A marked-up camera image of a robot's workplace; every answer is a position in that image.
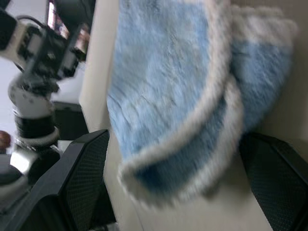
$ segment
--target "white fuzzy trim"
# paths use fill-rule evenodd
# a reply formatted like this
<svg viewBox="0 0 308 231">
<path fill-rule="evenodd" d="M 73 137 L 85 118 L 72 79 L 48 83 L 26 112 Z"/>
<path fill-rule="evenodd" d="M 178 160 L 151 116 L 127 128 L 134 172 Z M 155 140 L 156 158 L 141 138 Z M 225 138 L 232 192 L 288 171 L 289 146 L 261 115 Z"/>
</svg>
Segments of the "white fuzzy trim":
<svg viewBox="0 0 308 231">
<path fill-rule="evenodd" d="M 231 59 L 231 4 L 230 0 L 203 0 L 208 21 L 209 56 L 208 76 L 205 88 L 195 109 L 188 115 L 179 129 L 170 137 L 163 137 L 156 145 L 143 148 L 138 154 L 122 163 L 119 181 L 125 191 L 134 199 L 147 206 L 175 204 L 180 198 L 157 198 L 147 193 L 135 178 L 139 169 L 173 155 L 196 135 L 215 110 L 229 76 Z"/>
<path fill-rule="evenodd" d="M 281 10 L 268 7 L 254 9 L 233 6 L 232 14 L 234 39 L 293 47 L 298 27 L 293 21 L 283 18 Z"/>
<path fill-rule="evenodd" d="M 244 106 L 234 77 L 230 77 L 225 93 L 227 112 L 212 157 L 180 193 L 180 200 L 199 195 L 219 181 L 236 153 L 244 128 Z"/>
</svg>

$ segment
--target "screen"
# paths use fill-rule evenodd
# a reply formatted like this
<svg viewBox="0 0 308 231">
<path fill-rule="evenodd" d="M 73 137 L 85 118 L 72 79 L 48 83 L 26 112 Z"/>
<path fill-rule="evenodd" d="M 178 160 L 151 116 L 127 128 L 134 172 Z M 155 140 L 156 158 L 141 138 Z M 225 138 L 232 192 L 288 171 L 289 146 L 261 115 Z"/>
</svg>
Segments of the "screen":
<svg viewBox="0 0 308 231">
<path fill-rule="evenodd" d="M 57 14 L 57 9 L 55 7 L 55 4 L 53 0 L 47 0 L 48 1 L 48 10 L 47 10 L 47 25 L 53 29 L 57 34 L 61 35 L 64 38 L 69 37 L 69 31 L 64 25 L 64 23 L 61 21 L 59 15 Z M 84 54 L 87 54 L 89 40 L 90 40 L 90 30 L 89 27 L 84 24 L 83 28 L 79 34 L 78 41 L 76 43 L 76 48 L 83 52 Z"/>
</svg>

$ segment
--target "blue towel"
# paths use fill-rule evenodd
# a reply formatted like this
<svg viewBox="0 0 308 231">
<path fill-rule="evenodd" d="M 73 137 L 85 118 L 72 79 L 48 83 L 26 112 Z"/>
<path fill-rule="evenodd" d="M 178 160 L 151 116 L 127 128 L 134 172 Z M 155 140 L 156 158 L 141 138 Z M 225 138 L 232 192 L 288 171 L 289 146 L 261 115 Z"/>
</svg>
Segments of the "blue towel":
<svg viewBox="0 0 308 231">
<path fill-rule="evenodd" d="M 120 0 L 107 104 L 133 200 L 175 205 L 219 181 L 279 96 L 295 33 L 279 9 Z"/>
</svg>

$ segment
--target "black cable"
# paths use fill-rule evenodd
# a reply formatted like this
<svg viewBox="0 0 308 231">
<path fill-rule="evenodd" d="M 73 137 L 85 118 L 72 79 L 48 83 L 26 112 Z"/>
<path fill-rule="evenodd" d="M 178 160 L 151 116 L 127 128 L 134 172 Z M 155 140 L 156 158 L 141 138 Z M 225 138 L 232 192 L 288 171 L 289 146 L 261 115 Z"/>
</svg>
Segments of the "black cable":
<svg viewBox="0 0 308 231">
<path fill-rule="evenodd" d="M 28 16 L 28 15 L 19 15 L 19 16 L 16 17 L 16 19 L 17 19 L 18 21 L 20 21 L 20 20 L 30 20 L 30 21 L 36 23 L 37 25 L 39 25 L 41 28 L 44 28 L 44 27 L 45 27 L 45 25 L 44 25 L 43 23 L 41 23 L 38 19 L 36 19 L 36 18 L 34 18 L 34 17 L 32 17 L 32 16 Z"/>
<path fill-rule="evenodd" d="M 29 15 L 19 15 L 19 16 L 16 17 L 16 19 L 17 19 L 18 21 L 21 21 L 21 20 L 29 20 L 29 21 L 34 22 L 35 24 L 37 24 L 37 25 L 40 26 L 41 28 L 44 28 L 44 27 L 45 27 L 45 25 L 44 25 L 43 23 L 41 23 L 38 19 L 36 19 L 36 18 L 34 18 L 34 17 L 32 17 L 32 16 L 29 16 Z M 24 71 L 23 68 L 22 68 L 20 65 L 18 65 L 18 64 L 16 64 L 16 63 L 14 63 L 14 64 L 15 64 L 15 66 L 16 66 L 21 72 Z"/>
</svg>

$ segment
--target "orange object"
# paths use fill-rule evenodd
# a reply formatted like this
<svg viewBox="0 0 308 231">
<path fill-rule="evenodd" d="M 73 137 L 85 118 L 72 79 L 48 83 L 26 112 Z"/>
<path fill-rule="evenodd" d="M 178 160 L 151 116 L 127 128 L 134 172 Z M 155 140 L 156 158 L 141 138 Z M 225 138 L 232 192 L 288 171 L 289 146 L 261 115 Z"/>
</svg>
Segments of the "orange object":
<svg viewBox="0 0 308 231">
<path fill-rule="evenodd" d="M 11 136 L 5 131 L 0 131 L 0 149 L 6 149 L 11 146 Z"/>
</svg>

